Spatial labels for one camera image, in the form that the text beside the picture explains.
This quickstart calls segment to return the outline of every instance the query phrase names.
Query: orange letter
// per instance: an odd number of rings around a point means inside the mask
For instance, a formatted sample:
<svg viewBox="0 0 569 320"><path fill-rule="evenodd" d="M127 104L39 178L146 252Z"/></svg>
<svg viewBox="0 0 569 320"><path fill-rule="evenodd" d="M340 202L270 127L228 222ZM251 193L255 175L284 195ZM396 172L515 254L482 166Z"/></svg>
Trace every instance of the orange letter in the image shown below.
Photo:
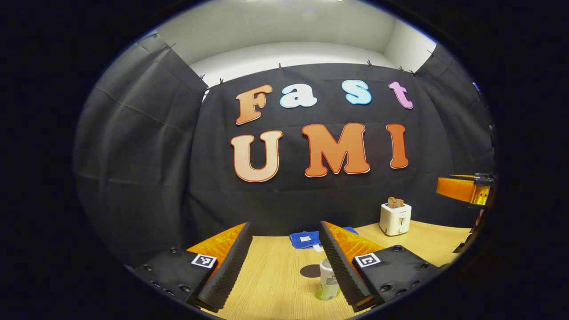
<svg viewBox="0 0 569 320"><path fill-rule="evenodd" d="M237 125L242 125L249 121L258 119L261 116L261 112L255 110L255 105L258 105L259 108L263 108L265 103L267 103L265 93L271 93L272 91L273 88L270 85L265 84L259 88L245 91L244 93L237 95L236 99L239 100L239 118L237 118L235 123Z"/></svg>
<svg viewBox="0 0 569 320"><path fill-rule="evenodd" d="M393 146L393 159L390 166L393 169L405 168L409 164L409 160L405 157L405 140L403 133L405 127L400 124L390 124L385 127L391 133L391 145Z"/></svg>
<svg viewBox="0 0 569 320"><path fill-rule="evenodd" d="M302 133L308 136L310 148L310 167L304 174L309 178L325 176L328 169L322 163L322 156L326 158L334 174L338 174L346 154L348 164L344 167L344 171L347 174L368 172L370 167L365 160L364 131L363 124L347 124L344 126L339 142L336 143L323 125L307 125L302 128Z"/></svg>
<svg viewBox="0 0 569 320"><path fill-rule="evenodd" d="M253 169L250 161L250 146L255 140L250 134L231 139L233 146L233 164L237 176L248 182L263 182L274 177L279 170L279 142L283 136L279 130L261 133L265 142L266 163L262 169Z"/></svg>

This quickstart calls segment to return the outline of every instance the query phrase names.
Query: white cup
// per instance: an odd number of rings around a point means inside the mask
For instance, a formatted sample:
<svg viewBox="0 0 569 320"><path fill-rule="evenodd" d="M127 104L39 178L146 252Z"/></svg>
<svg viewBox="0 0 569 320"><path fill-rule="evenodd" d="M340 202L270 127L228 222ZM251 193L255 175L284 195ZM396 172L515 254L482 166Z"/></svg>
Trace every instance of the white cup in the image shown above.
<svg viewBox="0 0 569 320"><path fill-rule="evenodd" d="M339 293L340 285L338 285L332 266L328 259L324 259L320 263L320 289L316 292L316 297L320 300L330 300Z"/></svg>

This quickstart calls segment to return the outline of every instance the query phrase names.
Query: table surface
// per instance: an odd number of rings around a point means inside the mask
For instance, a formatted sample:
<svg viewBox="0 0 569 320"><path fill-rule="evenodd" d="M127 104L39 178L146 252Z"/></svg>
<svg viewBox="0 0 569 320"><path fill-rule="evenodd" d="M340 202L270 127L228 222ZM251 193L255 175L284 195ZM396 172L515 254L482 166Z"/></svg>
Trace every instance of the table surface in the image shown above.
<svg viewBox="0 0 569 320"><path fill-rule="evenodd" d="M457 257L458 254L452 252L464 242L470 228L411 221L407 233L392 237L386 236L378 223L355 230L385 248L399 244L431 264L441 266ZM300 269L324 259L323 251L295 249L288 236L253 236L224 308L213 314L228 320L343 320L368 311L354 313L342 294L327 301L316 298L320 277L304 277Z"/></svg>

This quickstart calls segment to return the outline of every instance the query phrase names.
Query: white wall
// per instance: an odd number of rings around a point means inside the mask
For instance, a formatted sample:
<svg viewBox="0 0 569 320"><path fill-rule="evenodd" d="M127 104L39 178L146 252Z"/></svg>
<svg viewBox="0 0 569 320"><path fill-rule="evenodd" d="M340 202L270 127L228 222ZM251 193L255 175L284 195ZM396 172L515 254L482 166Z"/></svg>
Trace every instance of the white wall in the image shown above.
<svg viewBox="0 0 569 320"><path fill-rule="evenodd" d="M158 33L193 64L278 42L337 43L382 53L395 20L361 0L209 0L166 21Z"/></svg>
<svg viewBox="0 0 569 320"><path fill-rule="evenodd" d="M282 67L312 63L358 63L397 68L378 52L342 44L322 42L279 42L246 47L224 52L189 66L204 76L210 87L251 73Z"/></svg>
<svg viewBox="0 0 569 320"><path fill-rule="evenodd" d="M391 40L385 49L385 57L405 71L417 71L433 52L436 42L407 23L397 20Z"/></svg>

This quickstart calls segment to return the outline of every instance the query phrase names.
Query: pink letter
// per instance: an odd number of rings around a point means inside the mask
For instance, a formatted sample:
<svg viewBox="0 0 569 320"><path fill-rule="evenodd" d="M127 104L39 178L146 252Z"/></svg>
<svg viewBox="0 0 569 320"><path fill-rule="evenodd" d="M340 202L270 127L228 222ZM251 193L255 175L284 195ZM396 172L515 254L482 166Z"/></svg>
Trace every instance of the pink letter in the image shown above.
<svg viewBox="0 0 569 320"><path fill-rule="evenodd" d="M393 91L395 91L395 95L397 96L397 100L399 100L399 103L406 109L412 109L413 108L413 102L407 100L407 98L405 97L405 93L407 93L407 89L405 89L404 87L399 85L399 82L394 81L391 84L389 84L389 88Z"/></svg>

